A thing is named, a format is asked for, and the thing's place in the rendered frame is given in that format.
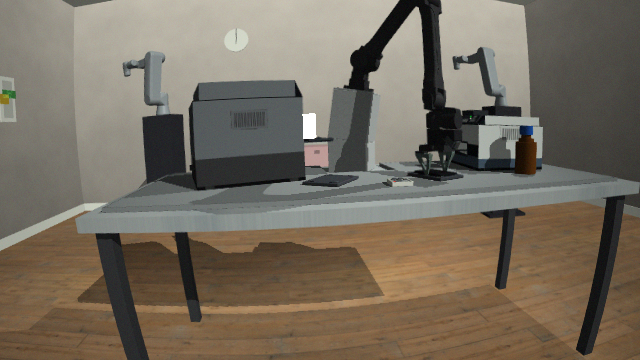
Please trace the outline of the brown bottle with blue cap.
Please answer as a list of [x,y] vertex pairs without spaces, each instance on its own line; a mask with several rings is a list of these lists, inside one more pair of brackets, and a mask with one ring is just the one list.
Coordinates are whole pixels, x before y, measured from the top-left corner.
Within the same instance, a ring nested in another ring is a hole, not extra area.
[[515,173],[536,174],[537,142],[531,138],[533,126],[520,126],[519,141],[515,143]]

